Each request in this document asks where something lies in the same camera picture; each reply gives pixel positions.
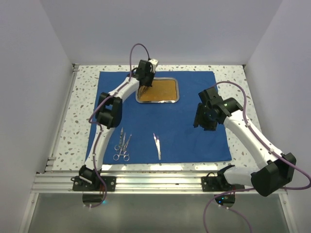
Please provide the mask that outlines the steel scalpel handle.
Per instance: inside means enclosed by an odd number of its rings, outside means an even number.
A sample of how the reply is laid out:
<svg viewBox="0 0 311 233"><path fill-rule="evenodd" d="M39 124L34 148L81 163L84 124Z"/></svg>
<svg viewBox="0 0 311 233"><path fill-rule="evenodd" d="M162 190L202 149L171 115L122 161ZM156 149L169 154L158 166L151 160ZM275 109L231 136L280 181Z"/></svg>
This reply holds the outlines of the steel scalpel handle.
<svg viewBox="0 0 311 233"><path fill-rule="evenodd" d="M161 149L160 149L159 137L156 136L155 134L153 134L153 137L154 137L154 141L155 141L155 145L156 145L156 149L157 149L157 153L158 153L158 159L161 160Z"/></svg>
<svg viewBox="0 0 311 233"><path fill-rule="evenodd" d="M161 156L161 150L160 150L160 141L159 138L156 136L155 137L155 143L156 143L156 148L157 148L157 152L158 152L158 156Z"/></svg>

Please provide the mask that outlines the steel scissors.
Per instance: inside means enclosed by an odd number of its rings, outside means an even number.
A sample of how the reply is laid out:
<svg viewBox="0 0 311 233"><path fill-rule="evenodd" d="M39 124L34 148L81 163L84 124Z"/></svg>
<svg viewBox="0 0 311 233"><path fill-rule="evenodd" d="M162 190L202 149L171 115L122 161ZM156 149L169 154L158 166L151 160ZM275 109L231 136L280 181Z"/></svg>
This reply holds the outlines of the steel scissors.
<svg viewBox="0 0 311 233"><path fill-rule="evenodd" d="M121 128L121 133L120 133L120 139L119 139L119 143L114 147L114 149L116 151L122 149L122 146L123 146L123 134L124 134L124 131L123 131L123 127Z"/></svg>

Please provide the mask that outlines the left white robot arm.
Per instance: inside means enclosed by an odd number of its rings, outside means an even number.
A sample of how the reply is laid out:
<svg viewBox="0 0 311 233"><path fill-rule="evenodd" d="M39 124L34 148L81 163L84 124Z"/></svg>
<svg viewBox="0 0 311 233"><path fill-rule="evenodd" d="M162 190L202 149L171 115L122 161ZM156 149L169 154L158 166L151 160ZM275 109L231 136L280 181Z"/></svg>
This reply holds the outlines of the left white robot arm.
<svg viewBox="0 0 311 233"><path fill-rule="evenodd" d="M95 138L85 164L79 170L79 179L89 190L104 185L100 177L104 153L113 131L121 123L123 103L140 87L152 86L158 63L156 59L140 60L138 67L120 85L100 95L98 106L90 117L90 123L96 126Z"/></svg>

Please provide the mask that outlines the blue surgical cloth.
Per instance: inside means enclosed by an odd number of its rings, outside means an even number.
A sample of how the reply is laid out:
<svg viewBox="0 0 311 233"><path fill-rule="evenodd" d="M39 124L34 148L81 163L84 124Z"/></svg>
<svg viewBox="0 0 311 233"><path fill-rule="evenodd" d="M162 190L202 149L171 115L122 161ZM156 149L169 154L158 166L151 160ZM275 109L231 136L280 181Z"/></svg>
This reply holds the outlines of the blue surgical cloth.
<svg viewBox="0 0 311 233"><path fill-rule="evenodd" d="M216 82L211 71L162 71L157 77L173 77L179 86L176 103L138 103L130 95L122 108L120 125L114 130L104 154L105 164L115 164L114 147L120 139L121 128L131 136L128 145L129 163L211 163L231 160L225 127L204 131L193 126L198 94ZM161 160L153 134L159 137Z"/></svg>

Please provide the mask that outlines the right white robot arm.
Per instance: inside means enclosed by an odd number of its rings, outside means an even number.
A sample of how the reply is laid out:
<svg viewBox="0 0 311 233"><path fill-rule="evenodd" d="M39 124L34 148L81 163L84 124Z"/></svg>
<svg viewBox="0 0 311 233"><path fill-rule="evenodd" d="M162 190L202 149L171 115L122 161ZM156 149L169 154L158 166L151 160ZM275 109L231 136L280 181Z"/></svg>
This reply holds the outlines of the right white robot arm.
<svg viewBox="0 0 311 233"><path fill-rule="evenodd" d="M256 168L228 165L216 175L201 178L203 191L231 191L252 186L266 197L290 183L294 176L296 158L284 154L265 138L255 125L243 116L243 107L234 99L224 100L216 88L208 88L199 94L194 127L214 131L222 124L246 147L256 162Z"/></svg>

